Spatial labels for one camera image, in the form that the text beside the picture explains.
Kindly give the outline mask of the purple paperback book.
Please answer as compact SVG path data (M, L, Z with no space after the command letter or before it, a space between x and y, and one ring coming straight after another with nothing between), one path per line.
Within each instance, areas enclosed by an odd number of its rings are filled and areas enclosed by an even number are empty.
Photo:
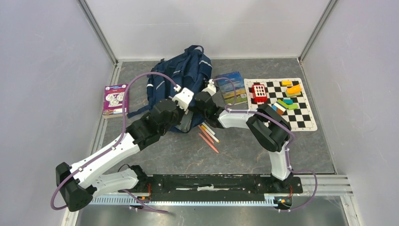
M105 86L102 117L105 119L122 116L122 101L127 84Z

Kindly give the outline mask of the blue Animal Farm book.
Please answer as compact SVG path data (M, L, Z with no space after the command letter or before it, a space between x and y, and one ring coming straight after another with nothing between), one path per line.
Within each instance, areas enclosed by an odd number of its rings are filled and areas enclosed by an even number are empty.
M240 72L232 72L216 76L219 91L226 104L232 105L247 102L244 80Z

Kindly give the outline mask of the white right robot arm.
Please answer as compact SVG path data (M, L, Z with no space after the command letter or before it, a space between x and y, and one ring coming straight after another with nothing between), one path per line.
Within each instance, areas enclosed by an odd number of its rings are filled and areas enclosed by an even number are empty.
M194 100L196 109L203 114L211 127L250 130L258 143L269 152L273 189L284 192L290 187L293 172L287 161L286 151L295 137L291 126L281 115L268 104L262 104L255 110L222 108L205 91L196 94Z

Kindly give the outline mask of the navy blue student backpack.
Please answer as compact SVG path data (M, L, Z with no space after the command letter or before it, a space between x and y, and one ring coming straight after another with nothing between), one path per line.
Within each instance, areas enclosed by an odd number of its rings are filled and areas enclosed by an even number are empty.
M184 50L184 53L172 59L162 59L151 71L162 73L181 88L187 88L197 94L205 88L206 82L211 79L212 64L209 57L204 54L204 48L201 45L191 45ZM160 100L173 97L176 94L174 85L168 79L153 74L148 75L147 78L148 105L137 111L129 112L128 118L150 110ZM204 117L200 113L192 111L195 106L194 100L190 102L189 106L189 112L183 116L181 124L172 127L170 131L188 133L204 121Z

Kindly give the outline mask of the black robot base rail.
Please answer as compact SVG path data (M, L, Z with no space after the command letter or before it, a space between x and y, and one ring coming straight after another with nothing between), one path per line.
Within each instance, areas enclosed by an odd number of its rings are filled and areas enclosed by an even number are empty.
M140 176L131 193L148 193L150 201L263 201L264 195L302 194L299 177L280 182L262 174L154 174Z

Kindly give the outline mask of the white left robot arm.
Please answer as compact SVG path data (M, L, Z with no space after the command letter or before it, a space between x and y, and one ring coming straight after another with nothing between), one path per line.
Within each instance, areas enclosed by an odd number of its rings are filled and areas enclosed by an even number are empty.
M104 185L94 185L110 167L159 141L173 126L179 124L189 102L177 97L160 100L140 119L123 128L122 133L95 154L73 164L62 162L56 166L56 186L50 201L52 209L55 197L61 194L71 212L86 207L99 194Z

